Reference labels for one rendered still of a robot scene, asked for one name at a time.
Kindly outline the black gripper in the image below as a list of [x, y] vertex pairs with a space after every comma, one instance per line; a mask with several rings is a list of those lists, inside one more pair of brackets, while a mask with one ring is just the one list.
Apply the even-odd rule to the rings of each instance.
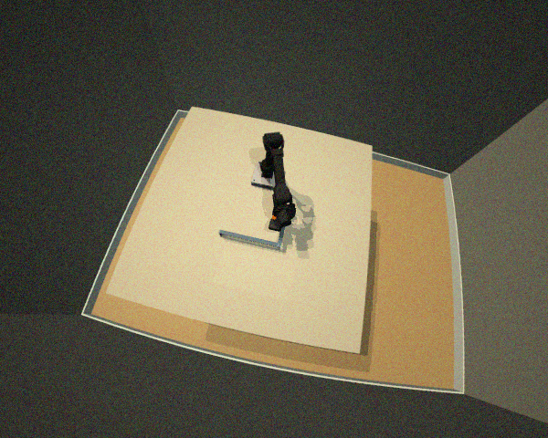
[[279, 222], [278, 222], [278, 217], [277, 217], [277, 212], [275, 212], [274, 210], [274, 207], [273, 207], [273, 212], [272, 212], [272, 215], [274, 215], [276, 217], [276, 219], [270, 219], [270, 222], [269, 222], [269, 230], [273, 230], [273, 231], [278, 231], [280, 232], [281, 231], [281, 227], [279, 226]]

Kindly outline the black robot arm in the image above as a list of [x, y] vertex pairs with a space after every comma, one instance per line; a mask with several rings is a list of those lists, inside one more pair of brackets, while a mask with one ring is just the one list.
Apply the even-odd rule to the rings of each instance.
[[[291, 219], [295, 217], [295, 203], [292, 202], [292, 194], [286, 185], [284, 172], [284, 138], [280, 131], [264, 133], [263, 145], [266, 150], [266, 159], [259, 163], [262, 171], [261, 177], [275, 177], [275, 187], [272, 197], [274, 210], [277, 212], [280, 227], [291, 225]], [[281, 148], [280, 148], [281, 146]], [[287, 204], [290, 203], [290, 204]]]

